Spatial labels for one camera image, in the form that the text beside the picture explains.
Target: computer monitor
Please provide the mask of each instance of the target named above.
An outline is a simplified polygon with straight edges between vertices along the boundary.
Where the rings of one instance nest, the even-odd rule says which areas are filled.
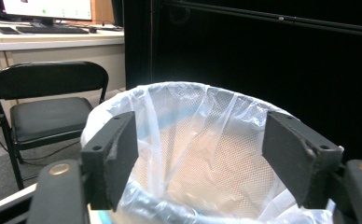
[[[51,26],[54,20],[91,21],[91,0],[0,0],[0,18],[39,26]]]

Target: keyboard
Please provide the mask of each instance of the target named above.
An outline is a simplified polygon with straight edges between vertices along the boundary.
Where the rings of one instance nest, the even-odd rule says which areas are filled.
[[[17,26],[16,30],[28,34],[77,34],[84,35],[89,32],[80,28],[73,27],[25,27]]]

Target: desk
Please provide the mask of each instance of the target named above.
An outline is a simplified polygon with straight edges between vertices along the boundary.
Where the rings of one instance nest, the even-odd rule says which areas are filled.
[[[0,23],[0,26],[16,25]],[[15,63],[89,61],[107,71],[107,90],[113,91],[125,87],[123,44],[123,32],[102,30],[88,35],[0,34],[0,69]]]

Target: chair backrest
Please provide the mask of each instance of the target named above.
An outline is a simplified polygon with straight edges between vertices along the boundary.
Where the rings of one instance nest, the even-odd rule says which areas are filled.
[[[107,84],[108,74],[96,63],[19,63],[0,71],[0,99],[15,100],[103,89],[101,103]]]

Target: plastic trash bag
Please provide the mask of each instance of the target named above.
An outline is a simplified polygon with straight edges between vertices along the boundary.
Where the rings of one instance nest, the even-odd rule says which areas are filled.
[[[266,113],[257,98],[199,83],[164,82],[117,94],[93,109],[82,146],[114,116],[135,111],[139,158],[109,213],[127,223],[331,223],[297,208],[261,156]]]

